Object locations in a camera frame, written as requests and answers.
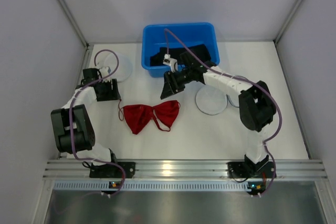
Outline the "red bra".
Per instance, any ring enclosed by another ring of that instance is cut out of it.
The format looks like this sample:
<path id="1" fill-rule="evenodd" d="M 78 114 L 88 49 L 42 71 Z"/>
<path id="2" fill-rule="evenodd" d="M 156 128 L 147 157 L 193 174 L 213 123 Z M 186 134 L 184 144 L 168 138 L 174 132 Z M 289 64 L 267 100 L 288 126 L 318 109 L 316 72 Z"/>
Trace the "red bra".
<path id="1" fill-rule="evenodd" d="M 120 121 L 125 121 L 131 132 L 139 134 L 150 121 L 163 132 L 170 132 L 179 111 L 180 103 L 177 100 L 165 101 L 155 106 L 145 104 L 132 104 L 121 107 L 118 103 L 118 117 Z"/>

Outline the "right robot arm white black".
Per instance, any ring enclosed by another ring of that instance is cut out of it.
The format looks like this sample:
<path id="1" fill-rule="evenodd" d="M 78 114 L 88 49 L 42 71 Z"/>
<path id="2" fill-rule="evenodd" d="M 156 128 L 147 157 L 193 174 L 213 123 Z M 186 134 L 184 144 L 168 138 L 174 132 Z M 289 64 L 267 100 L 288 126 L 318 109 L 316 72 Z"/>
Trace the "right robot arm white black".
<path id="1" fill-rule="evenodd" d="M 206 88 L 215 88 L 227 97 L 238 99 L 239 118 L 243 126 L 252 134 L 244 160 L 228 164 L 232 179 L 261 177 L 265 173 L 272 178 L 276 175 L 275 162 L 266 143 L 276 136 L 264 136 L 264 128 L 271 124 L 280 109 L 263 81 L 252 82 L 241 76 L 224 72 L 212 61 L 202 62 L 194 53 L 183 53 L 183 68 L 177 68 L 177 60 L 165 54 L 163 64 L 170 67 L 164 73 L 164 86 L 160 98 L 165 99 L 184 91 L 193 81 L 202 83 Z"/>

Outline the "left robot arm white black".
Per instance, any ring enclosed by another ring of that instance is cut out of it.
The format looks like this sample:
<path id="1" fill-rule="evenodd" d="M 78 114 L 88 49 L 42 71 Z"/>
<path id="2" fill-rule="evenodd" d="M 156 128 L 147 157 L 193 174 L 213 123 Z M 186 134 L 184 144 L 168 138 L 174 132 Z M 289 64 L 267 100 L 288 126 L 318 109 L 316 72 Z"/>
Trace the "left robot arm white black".
<path id="1" fill-rule="evenodd" d="M 74 95 L 60 109 L 52 110 L 51 122 L 59 152 L 72 155 L 90 170 L 91 178 L 133 178 L 134 162 L 118 161 L 115 153 L 96 142 L 88 108 L 96 102 L 120 100 L 118 82 L 97 68 L 83 70 Z"/>

